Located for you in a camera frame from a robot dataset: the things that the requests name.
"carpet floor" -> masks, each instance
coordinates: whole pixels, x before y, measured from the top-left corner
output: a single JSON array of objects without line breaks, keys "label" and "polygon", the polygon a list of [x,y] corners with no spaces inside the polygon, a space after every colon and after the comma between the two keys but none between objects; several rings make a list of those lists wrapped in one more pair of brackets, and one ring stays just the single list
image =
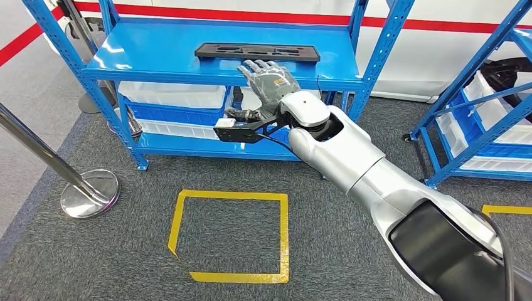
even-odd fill
[{"label": "carpet floor", "polygon": [[[390,161],[416,178],[415,149],[401,140],[428,105],[373,98],[359,124]],[[439,300],[411,286],[388,257],[362,208],[300,162],[150,158],[146,172],[99,116],[91,117],[69,162],[105,168],[122,181],[107,213],[65,216],[57,178],[0,268],[0,300]],[[289,282],[201,283],[189,271],[277,273],[279,204],[190,198],[176,258],[167,248],[182,189],[288,194]],[[452,178],[439,187],[463,203],[530,205],[526,182]],[[532,270],[532,216],[494,214],[517,266]]]}]

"stanchion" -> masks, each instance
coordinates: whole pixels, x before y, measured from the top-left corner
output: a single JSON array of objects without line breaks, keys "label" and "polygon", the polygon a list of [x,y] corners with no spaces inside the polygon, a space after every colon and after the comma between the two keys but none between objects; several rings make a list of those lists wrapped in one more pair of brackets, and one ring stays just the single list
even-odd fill
[{"label": "stanchion", "polygon": [[[96,45],[96,41],[94,40],[93,36],[90,34],[89,25],[87,24],[86,20],[82,17],[81,13],[76,8],[76,5],[74,5],[74,2],[72,0],[63,0],[62,2],[65,4],[65,9],[68,11],[68,16],[72,20],[72,26],[74,30],[78,33],[80,39],[85,43],[90,53],[92,55],[95,55],[98,51],[98,46]],[[113,100],[112,103],[116,103],[117,96],[114,83],[108,80],[102,80],[101,82],[105,85],[105,88],[102,89],[104,95],[108,98],[111,98]],[[78,106],[83,112],[86,113],[91,114],[98,112],[92,99],[88,95],[85,95],[83,98],[80,99]],[[142,134],[142,127],[135,120],[129,108],[127,109],[127,118],[131,131],[131,136],[140,136]]]},{"label": "stanchion", "polygon": [[108,210],[118,199],[120,182],[112,172],[96,169],[79,174],[1,103],[0,125],[69,183],[60,200],[66,214],[89,218]]}]

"black cable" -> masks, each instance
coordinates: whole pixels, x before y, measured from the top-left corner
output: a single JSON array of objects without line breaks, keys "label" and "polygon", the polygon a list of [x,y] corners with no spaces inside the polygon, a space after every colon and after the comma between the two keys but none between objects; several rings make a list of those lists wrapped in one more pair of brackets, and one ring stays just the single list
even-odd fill
[{"label": "black cable", "polygon": [[323,101],[323,94],[321,93],[321,88],[319,87],[319,74],[316,77],[316,85],[317,90],[319,91],[319,98],[321,99],[321,101]]},{"label": "black cable", "polygon": [[493,231],[495,231],[495,234],[499,237],[499,241],[501,242],[501,247],[503,248],[503,263],[504,263],[504,278],[505,278],[505,287],[506,287],[506,301],[514,301],[514,272],[513,272],[513,258],[512,258],[512,252],[510,250],[510,246],[508,243],[508,240],[503,235],[503,232],[499,228],[499,226],[493,221],[492,218],[485,215],[482,211],[479,211],[475,208],[467,207],[471,212],[476,214],[478,217],[482,218],[485,222],[487,222],[491,228],[493,228]]},{"label": "black cable", "polygon": [[281,145],[281,146],[284,147],[285,149],[289,150],[291,153],[293,153],[293,152],[292,152],[292,149],[291,149],[289,146],[287,146],[286,144],[284,144],[283,142],[281,142],[281,141],[279,141],[279,140],[277,140],[277,139],[275,139],[275,138],[271,138],[270,136],[263,135],[263,134],[261,134],[261,133],[257,133],[257,135],[258,135],[258,136],[261,136],[262,138],[267,139],[267,140],[269,140],[269,141],[273,141],[273,142],[275,142],[275,143]]}]

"black plastic tray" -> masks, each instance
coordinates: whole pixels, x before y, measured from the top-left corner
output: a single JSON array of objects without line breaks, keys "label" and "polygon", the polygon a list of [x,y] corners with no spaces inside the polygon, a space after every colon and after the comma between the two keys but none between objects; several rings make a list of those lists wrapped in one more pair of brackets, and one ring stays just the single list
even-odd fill
[{"label": "black plastic tray", "polygon": [[194,51],[194,55],[199,59],[239,58],[243,60],[306,61],[310,63],[317,63],[321,59],[316,48],[308,45],[203,43]]}]

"yellow tape square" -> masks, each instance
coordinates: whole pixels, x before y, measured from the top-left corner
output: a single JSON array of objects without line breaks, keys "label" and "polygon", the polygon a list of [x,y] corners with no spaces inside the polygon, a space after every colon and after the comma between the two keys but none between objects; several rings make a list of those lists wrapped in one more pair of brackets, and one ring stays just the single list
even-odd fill
[{"label": "yellow tape square", "polygon": [[484,205],[482,207],[482,212],[487,216],[489,216],[490,213],[532,214],[532,207]]},{"label": "yellow tape square", "polygon": [[250,274],[250,273],[209,273],[190,272],[192,279],[199,282],[221,282],[221,283],[287,283],[289,274],[289,253],[288,253],[288,195],[284,193],[239,193],[231,191],[201,191],[183,189],[178,194],[174,218],[170,228],[170,238],[168,248],[178,257],[176,248],[178,246],[179,227],[183,215],[185,198],[211,198],[211,199],[257,199],[261,201],[279,201],[280,213],[280,268],[279,274]]}]

